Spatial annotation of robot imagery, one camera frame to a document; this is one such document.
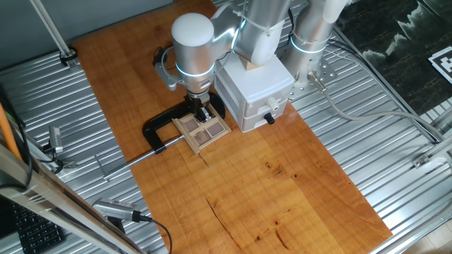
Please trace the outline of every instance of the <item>wooden tabletop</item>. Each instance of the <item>wooden tabletop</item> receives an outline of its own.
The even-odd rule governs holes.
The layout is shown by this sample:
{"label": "wooden tabletop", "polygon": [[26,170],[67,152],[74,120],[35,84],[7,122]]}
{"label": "wooden tabletop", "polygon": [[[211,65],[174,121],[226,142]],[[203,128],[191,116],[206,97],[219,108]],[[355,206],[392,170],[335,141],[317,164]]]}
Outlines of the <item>wooden tabletop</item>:
{"label": "wooden tabletop", "polygon": [[[170,92],[154,71],[153,54],[188,12],[210,17],[215,7],[175,0],[73,44],[128,161],[150,150],[146,120],[183,100],[185,89]],[[391,236],[290,104],[275,124],[248,133],[229,113],[225,120],[232,132],[199,156],[181,140],[132,167],[173,253],[367,253]],[[179,135],[172,123],[158,133]]]}

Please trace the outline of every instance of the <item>gray wall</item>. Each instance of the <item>gray wall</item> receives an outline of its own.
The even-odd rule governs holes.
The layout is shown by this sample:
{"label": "gray wall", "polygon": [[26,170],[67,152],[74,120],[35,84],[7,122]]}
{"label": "gray wall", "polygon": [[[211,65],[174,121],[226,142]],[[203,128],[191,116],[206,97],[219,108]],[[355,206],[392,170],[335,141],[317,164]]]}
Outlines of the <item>gray wall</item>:
{"label": "gray wall", "polygon": [[[172,0],[42,0],[63,38],[72,39]],[[57,51],[28,0],[0,0],[0,69]]]}

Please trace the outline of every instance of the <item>small wooden box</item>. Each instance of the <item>small wooden box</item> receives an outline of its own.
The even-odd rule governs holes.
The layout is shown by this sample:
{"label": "small wooden box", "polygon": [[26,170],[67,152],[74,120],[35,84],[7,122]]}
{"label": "small wooden box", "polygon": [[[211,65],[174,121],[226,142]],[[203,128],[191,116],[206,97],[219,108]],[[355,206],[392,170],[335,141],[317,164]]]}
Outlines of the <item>small wooden box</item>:
{"label": "small wooden box", "polygon": [[193,114],[188,114],[181,119],[172,119],[196,155],[201,149],[231,132],[225,120],[218,115],[212,105],[209,105],[209,110],[215,117],[205,123],[199,123]]}

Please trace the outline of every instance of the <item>black knob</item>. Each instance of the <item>black knob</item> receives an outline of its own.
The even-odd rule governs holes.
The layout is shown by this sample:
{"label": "black knob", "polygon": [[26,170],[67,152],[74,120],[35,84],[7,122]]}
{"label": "black knob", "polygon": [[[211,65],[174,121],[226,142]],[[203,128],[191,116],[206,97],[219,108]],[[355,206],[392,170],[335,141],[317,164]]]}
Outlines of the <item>black knob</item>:
{"label": "black knob", "polygon": [[275,119],[273,118],[273,116],[271,116],[271,113],[267,113],[267,114],[263,115],[263,118],[265,120],[267,120],[268,124],[274,124],[275,123]]}

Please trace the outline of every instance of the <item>keyboard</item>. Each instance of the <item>keyboard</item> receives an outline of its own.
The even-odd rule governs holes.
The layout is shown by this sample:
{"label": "keyboard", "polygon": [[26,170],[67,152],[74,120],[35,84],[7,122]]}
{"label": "keyboard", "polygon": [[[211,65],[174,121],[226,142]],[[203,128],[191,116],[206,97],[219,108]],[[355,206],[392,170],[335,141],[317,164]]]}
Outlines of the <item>keyboard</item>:
{"label": "keyboard", "polygon": [[25,254],[43,253],[64,241],[59,226],[17,204],[11,205]]}

